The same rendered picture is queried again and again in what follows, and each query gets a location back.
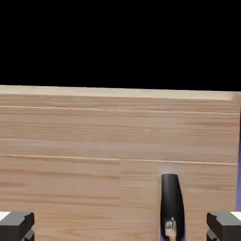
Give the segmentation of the light wood cabinet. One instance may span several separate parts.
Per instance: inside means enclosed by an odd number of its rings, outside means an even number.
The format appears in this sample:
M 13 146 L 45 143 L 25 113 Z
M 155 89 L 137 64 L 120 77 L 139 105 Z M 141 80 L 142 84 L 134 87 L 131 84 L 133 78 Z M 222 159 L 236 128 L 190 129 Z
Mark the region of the light wood cabinet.
M 241 93 L 0 85 L 0 106 L 239 113 Z

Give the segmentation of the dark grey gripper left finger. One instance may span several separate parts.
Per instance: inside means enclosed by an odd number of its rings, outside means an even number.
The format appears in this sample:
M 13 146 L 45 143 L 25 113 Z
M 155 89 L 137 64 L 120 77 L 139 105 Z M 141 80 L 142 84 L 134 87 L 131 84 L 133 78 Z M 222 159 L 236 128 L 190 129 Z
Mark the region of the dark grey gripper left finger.
M 33 212 L 0 211 L 0 241 L 35 241 Z

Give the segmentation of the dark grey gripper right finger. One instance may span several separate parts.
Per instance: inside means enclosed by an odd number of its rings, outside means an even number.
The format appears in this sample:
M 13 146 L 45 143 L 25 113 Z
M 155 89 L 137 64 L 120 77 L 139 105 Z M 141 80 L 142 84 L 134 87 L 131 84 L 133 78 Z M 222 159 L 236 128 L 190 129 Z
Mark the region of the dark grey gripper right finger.
M 208 212 L 207 241 L 241 241 L 241 212 Z

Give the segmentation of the light wood cabinet door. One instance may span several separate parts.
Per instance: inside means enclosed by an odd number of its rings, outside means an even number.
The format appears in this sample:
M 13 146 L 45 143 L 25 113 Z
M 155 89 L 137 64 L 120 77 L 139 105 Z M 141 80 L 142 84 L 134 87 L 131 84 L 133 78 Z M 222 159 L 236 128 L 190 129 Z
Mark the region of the light wood cabinet door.
M 239 113 L 0 106 L 0 153 L 233 165 L 239 126 Z
M 0 155 L 0 210 L 34 212 L 36 241 L 158 241 L 164 173 L 179 176 L 187 241 L 235 210 L 234 163 L 24 155 Z

